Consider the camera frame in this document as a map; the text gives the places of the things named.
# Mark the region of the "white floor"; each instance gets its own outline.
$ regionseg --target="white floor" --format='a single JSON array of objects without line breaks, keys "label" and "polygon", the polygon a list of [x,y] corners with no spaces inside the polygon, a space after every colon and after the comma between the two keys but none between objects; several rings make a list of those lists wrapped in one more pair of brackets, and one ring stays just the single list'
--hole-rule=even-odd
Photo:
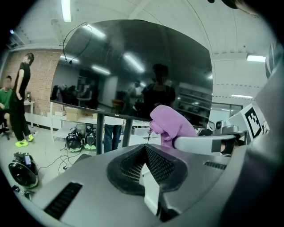
[{"label": "white floor", "polygon": [[[11,138],[9,141],[6,137],[3,137],[2,134],[0,135],[0,167],[4,172],[7,180],[9,181],[10,185],[17,185],[17,183],[12,178],[8,165],[12,162],[14,153],[16,152],[28,152],[31,154],[35,162],[37,163],[37,168],[40,167],[47,167],[48,165],[52,164],[57,158],[61,155],[66,155],[67,152],[64,150],[65,141],[64,139],[56,139],[53,141],[51,137],[50,130],[42,129],[42,128],[30,128],[31,131],[36,131],[35,134],[35,141],[29,143],[28,146],[17,148],[15,146],[16,138]],[[147,143],[147,139],[137,139],[136,137],[132,136],[130,138],[130,145],[140,144],[140,143]],[[153,138],[149,140],[149,143],[160,144],[160,138]],[[88,150],[83,149],[79,155],[78,153],[69,153],[68,156],[69,161],[74,163],[82,154],[89,154],[94,156],[95,152],[90,152]],[[67,165],[70,167],[71,164],[68,162],[68,159],[65,160],[66,163],[62,163],[62,160],[59,158],[50,165],[48,168],[41,168],[39,170],[39,186],[34,189],[34,191],[39,190],[43,185],[57,177],[61,171],[63,166]]]}]

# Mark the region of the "chair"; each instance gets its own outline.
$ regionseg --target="chair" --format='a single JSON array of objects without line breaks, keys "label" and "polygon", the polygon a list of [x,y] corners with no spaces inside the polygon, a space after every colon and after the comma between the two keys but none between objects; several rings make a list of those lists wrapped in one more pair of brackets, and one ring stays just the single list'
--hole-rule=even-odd
[{"label": "chair", "polygon": [[7,129],[6,120],[3,120],[3,121],[0,120],[0,134],[3,133],[2,136],[5,136],[7,138],[7,140],[10,140],[8,131],[9,131],[9,129]]}]

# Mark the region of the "sneaker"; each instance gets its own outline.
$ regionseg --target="sneaker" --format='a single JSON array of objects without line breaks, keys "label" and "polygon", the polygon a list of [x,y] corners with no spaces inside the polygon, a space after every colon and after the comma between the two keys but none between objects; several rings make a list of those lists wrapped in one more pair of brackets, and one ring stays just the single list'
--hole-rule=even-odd
[{"label": "sneaker", "polygon": [[29,134],[28,135],[28,141],[29,142],[32,142],[35,138],[32,136],[32,134]]},{"label": "sneaker", "polygon": [[16,147],[25,147],[25,146],[28,146],[28,141],[26,140],[16,142]]}]

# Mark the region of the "large monitor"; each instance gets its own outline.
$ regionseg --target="large monitor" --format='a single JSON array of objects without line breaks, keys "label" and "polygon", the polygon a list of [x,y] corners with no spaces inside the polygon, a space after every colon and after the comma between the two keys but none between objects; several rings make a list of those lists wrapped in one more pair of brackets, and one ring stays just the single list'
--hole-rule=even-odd
[{"label": "large monitor", "polygon": [[109,20],[84,25],[71,36],[51,101],[138,120],[150,120],[162,104],[206,127],[212,78],[209,51],[192,38],[146,21]]}]

